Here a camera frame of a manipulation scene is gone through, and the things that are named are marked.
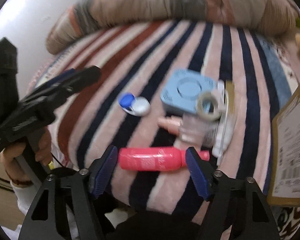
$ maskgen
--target pink and navy striped fabric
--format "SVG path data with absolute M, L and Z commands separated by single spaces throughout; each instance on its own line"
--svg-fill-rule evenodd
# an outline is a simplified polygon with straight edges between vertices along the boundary
M 137 23 L 99 31 L 72 45 L 38 72 L 31 87 L 69 68 L 101 68 L 101 80 L 57 109 L 50 125 L 54 145 L 83 168 L 109 144 L 188 147 L 156 124 L 158 117 L 169 115 L 160 93 L 174 70 L 232 80 L 237 123 L 219 169 L 233 178 L 253 176 L 267 193 L 273 153 L 270 123 L 298 85 L 278 53 L 266 38 L 227 25 L 187 20 Z M 117 98 L 123 92 L 147 98 L 149 115 L 141 118 L 122 111 Z M 135 172 L 117 166 L 107 190 L 137 210 L 183 215 L 196 223 L 208 207 L 186 168 Z

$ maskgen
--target pink bottle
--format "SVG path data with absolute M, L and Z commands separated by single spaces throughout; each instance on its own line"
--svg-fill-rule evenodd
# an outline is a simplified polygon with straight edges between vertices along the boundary
M 185 150 L 175 147 L 121 148 L 119 164 L 124 170 L 132 171 L 175 171 L 186 167 Z M 198 153 L 208 161 L 209 151 Z

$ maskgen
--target navy stripe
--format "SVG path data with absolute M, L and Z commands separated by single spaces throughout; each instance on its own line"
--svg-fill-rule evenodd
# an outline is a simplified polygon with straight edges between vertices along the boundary
M 98 129 L 99 125 L 106 116 L 111 105 L 116 100 L 117 96 L 120 94 L 122 89 L 127 85 L 127 83 L 133 79 L 134 75 L 138 72 L 140 67 L 146 61 L 146 59 L 151 55 L 151 53 L 167 38 L 167 36 L 177 27 L 179 21 L 174 22 L 174 24 L 163 34 L 133 65 L 128 74 L 120 81 L 120 83 L 111 91 L 108 97 L 101 104 L 100 109 L 95 115 L 90 127 L 86 131 L 85 135 L 82 137 L 81 142 L 77 148 L 77 162 L 80 169 L 84 168 L 84 159 L 86 152 L 90 146 L 93 135 Z
M 269 93 L 269 103 L 270 103 L 270 122 L 274 119 L 276 114 L 279 112 L 279 99 L 277 95 L 277 90 L 275 89 L 274 80 L 272 78 L 272 74 L 269 69 L 269 65 L 266 59 L 266 55 L 260 45 L 260 42 L 255 34 L 255 32 L 250 32 L 252 39 L 254 41 L 254 44 L 258 50 L 261 66 L 263 69 L 263 74 L 265 76 L 266 85 Z M 273 156 L 273 139 L 271 136 L 271 146 L 270 146 L 270 157 L 269 157 L 269 163 L 268 163 L 268 171 L 266 176 L 265 185 L 263 187 L 263 193 L 267 194 L 269 191 L 270 186 L 270 179 L 271 179 L 271 169 L 272 169 L 272 156 Z
M 280 60 L 277 54 L 274 52 L 274 48 L 265 37 L 256 34 L 260 46 L 266 55 L 266 60 L 268 62 L 269 70 L 274 81 L 274 86 L 277 91 L 277 96 L 279 100 L 279 108 L 283 108 L 285 104 L 291 97 L 290 85 L 287 81 L 287 77 L 284 73 Z
M 187 39 L 191 35 L 192 31 L 194 30 L 196 23 L 191 23 L 179 41 L 175 44 L 175 46 L 171 49 L 171 51 L 167 54 L 165 59 L 160 63 L 157 70 L 152 74 L 148 83 L 143 88 L 142 92 L 140 93 L 140 97 L 146 98 L 149 102 L 151 102 L 152 97 L 154 96 L 155 92 L 157 91 L 160 83 L 165 78 L 167 71 L 169 70 L 170 66 L 172 65 L 173 61 L 179 54 L 179 51 L 186 43 Z M 112 145 L 117 146 L 118 148 L 125 147 L 139 124 L 141 117 L 133 116 L 128 114 L 125 120 L 121 123 L 120 128 L 117 131 L 117 134 L 114 136 Z
M 226 80 L 232 81 L 232 41 L 228 25 L 223 25 L 219 79 L 225 84 Z
M 151 147 L 173 146 L 176 136 L 160 128 L 154 137 Z M 145 210 L 152 188 L 157 182 L 160 172 L 138 172 L 129 193 L 129 204 L 136 210 Z
M 242 154 L 236 178 L 245 179 L 246 177 L 253 177 L 256 166 L 260 133 L 260 102 L 250 48 L 242 28 L 238 28 L 238 34 L 246 73 L 247 114 Z
M 206 27 L 202 34 L 201 41 L 189 64 L 190 70 L 197 71 L 197 72 L 201 71 L 203 61 L 204 61 L 204 56 L 206 55 L 207 47 L 211 38 L 212 27 L 213 27 L 212 23 L 206 23 Z
M 186 43 L 187 39 L 193 32 L 195 25 L 196 23 L 191 23 L 191 25 L 188 27 L 179 41 L 167 54 L 165 59 L 160 63 L 157 70 L 149 79 L 148 84 L 141 92 L 141 97 L 145 97 L 149 102 L 151 102 L 151 99 L 156 93 L 160 83 L 165 78 L 167 71 L 170 69 L 173 61 L 176 59 L 183 45 Z M 117 134 L 114 136 L 111 144 L 116 145 L 118 148 L 125 147 L 135 128 L 138 126 L 140 120 L 140 117 L 127 115 L 125 120 L 121 123 L 120 128 L 118 129 Z M 152 146 L 163 146 L 164 138 L 168 146 L 173 145 L 175 136 L 169 135 L 168 132 L 164 129 L 159 129 L 156 137 L 154 138 Z M 159 174 L 159 172 L 138 172 L 130 188 L 129 204 L 131 206 L 133 206 L 137 210 L 144 210 L 146 208 L 149 194 L 154 187 Z
M 212 30 L 212 25 L 207 24 L 204 34 L 202 35 L 202 40 L 199 44 L 199 47 L 202 49 L 202 51 L 199 50 L 199 47 L 197 48 L 196 53 L 194 54 L 193 59 L 190 62 L 189 69 L 198 72 L 201 71 L 203 59 L 205 57 L 207 46 L 211 38 L 211 30 Z M 228 26 L 224 27 L 223 34 L 225 35 L 223 39 L 226 40 L 223 41 L 223 47 L 222 47 L 223 53 L 221 53 L 221 57 L 223 59 L 224 67 L 220 69 L 220 75 L 222 75 L 223 71 L 225 71 L 226 69 L 228 73 L 231 73 L 230 79 L 232 80 L 232 45 L 231 45 L 231 36 L 228 35 L 230 34 L 230 28 Z M 201 147 L 201 150 L 209 150 L 210 152 L 209 162 L 214 168 L 216 168 L 217 159 L 214 156 L 212 156 L 211 149 Z M 201 207 L 202 203 L 203 203 L 203 198 L 197 194 L 193 181 L 190 178 L 186 185 L 186 189 L 182 194 L 181 198 L 179 199 L 172 214 L 177 216 L 182 216 L 186 220 L 192 220 L 193 217 L 198 212 L 199 208 Z
M 185 192 L 179 199 L 172 215 L 181 216 L 183 219 L 191 221 L 203 203 L 203 198 L 197 194 L 194 183 L 190 177 Z

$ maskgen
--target cardboard box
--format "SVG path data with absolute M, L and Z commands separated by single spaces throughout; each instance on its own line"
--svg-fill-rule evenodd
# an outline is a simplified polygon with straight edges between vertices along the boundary
M 268 203 L 300 207 L 300 84 L 272 121 L 274 155 Z

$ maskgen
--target human hand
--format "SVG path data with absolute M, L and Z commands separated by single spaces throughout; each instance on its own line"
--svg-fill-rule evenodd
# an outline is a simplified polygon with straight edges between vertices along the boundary
M 51 154 L 51 136 L 47 128 L 39 141 L 39 151 L 35 153 L 35 160 L 41 162 L 42 165 L 48 165 L 52 161 Z M 1 162 L 6 169 L 10 178 L 14 181 L 27 182 L 30 181 L 28 175 L 23 171 L 21 166 L 15 160 L 16 157 L 23 153 L 26 143 L 16 142 L 9 145 L 1 153 Z

